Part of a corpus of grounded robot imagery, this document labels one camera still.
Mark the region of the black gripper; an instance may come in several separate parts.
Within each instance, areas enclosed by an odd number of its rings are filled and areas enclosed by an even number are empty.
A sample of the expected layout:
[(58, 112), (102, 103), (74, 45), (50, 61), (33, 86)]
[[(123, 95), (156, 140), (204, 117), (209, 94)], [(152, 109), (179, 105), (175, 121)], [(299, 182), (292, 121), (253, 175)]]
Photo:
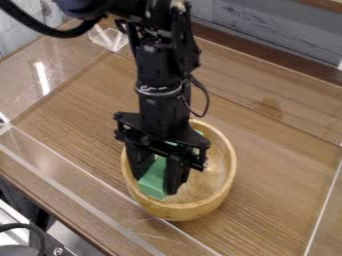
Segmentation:
[[(139, 97), (137, 112), (116, 112), (115, 137), (125, 144), (125, 153), (132, 175), (139, 180), (148, 171), (153, 153), (148, 149), (152, 140), (183, 141), (192, 144), (189, 124), (191, 94), (179, 93), (171, 97)], [(189, 173), (188, 161), (171, 155), (165, 161), (164, 191), (175, 195)]]

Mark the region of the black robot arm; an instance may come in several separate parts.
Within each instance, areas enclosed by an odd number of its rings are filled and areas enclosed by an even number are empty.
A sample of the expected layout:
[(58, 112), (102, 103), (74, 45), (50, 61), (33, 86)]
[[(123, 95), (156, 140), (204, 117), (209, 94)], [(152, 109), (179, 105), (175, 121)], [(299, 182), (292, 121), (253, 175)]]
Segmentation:
[(200, 82), (200, 49), (187, 0), (53, 0), (66, 15), (89, 21), (112, 13), (127, 34), (136, 64), (139, 111), (117, 112), (116, 139), (125, 144), (133, 177), (140, 179), (153, 158), (165, 159), (161, 188), (177, 193), (192, 169), (203, 170), (208, 139), (189, 124), (191, 87)]

